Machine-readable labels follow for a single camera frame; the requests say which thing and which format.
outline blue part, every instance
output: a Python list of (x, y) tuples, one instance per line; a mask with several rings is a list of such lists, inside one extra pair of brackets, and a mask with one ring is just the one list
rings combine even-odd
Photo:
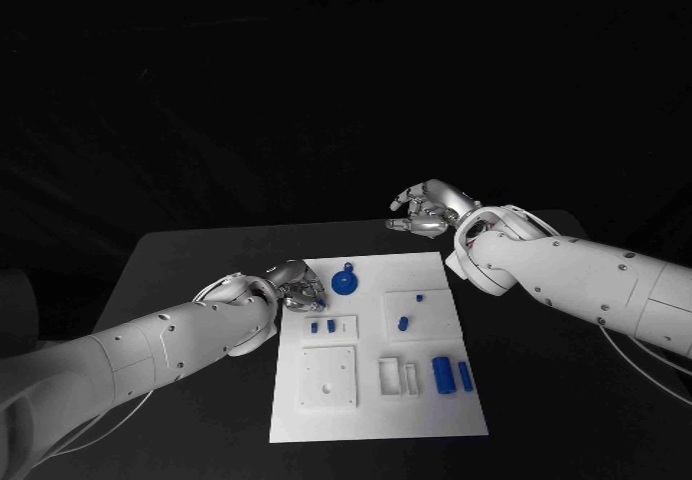
[(452, 375), (452, 363), (448, 357), (433, 359), (433, 370), (436, 372), (438, 393), (443, 395), (455, 393), (458, 386), (455, 385), (455, 376)]
[(340, 295), (351, 295), (358, 288), (358, 278), (354, 275), (354, 265), (347, 263), (344, 271), (332, 277), (332, 289)]
[(459, 362), (459, 373), (462, 374), (462, 383), (465, 384), (465, 390), (474, 391), (472, 376), (469, 375), (469, 366), (466, 362)]

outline table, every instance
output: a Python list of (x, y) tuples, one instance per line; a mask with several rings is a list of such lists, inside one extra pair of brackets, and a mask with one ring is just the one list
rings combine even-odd
[[(589, 238), (564, 211), (534, 212)], [(289, 259), (453, 250), (391, 231), (384, 219), (159, 232), (138, 245), (96, 331), (190, 300), (214, 280)], [(155, 391), (125, 425), (44, 463), (31, 480), (680, 478), (692, 410), (632, 369), (599, 328), (540, 304), (518, 285), (502, 297), (448, 269), (489, 437), (270, 444), (279, 335)], [(670, 367), (619, 341), (678, 391)], [(76, 445), (102, 435), (143, 397), (119, 406)]]

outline blue disc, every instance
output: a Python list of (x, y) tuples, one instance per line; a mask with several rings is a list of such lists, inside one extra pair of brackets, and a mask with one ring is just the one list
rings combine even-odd
[(358, 288), (358, 278), (354, 275), (354, 267), (337, 273), (332, 277), (332, 289), (340, 295), (351, 295)]

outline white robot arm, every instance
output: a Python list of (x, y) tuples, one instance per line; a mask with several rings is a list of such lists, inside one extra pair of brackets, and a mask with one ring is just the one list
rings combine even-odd
[(622, 248), (562, 236), (518, 207), (484, 207), (429, 180), (393, 202), (410, 202), (394, 230), (435, 238), (449, 225), (456, 274), (501, 296), (520, 282), (549, 307), (692, 358), (692, 269)]
[(325, 288), (306, 262), (265, 278), (236, 273), (195, 297), (93, 335), (0, 362), (0, 480), (25, 478), (67, 446), (74, 431), (113, 407), (278, 333), (279, 300), (324, 311)]

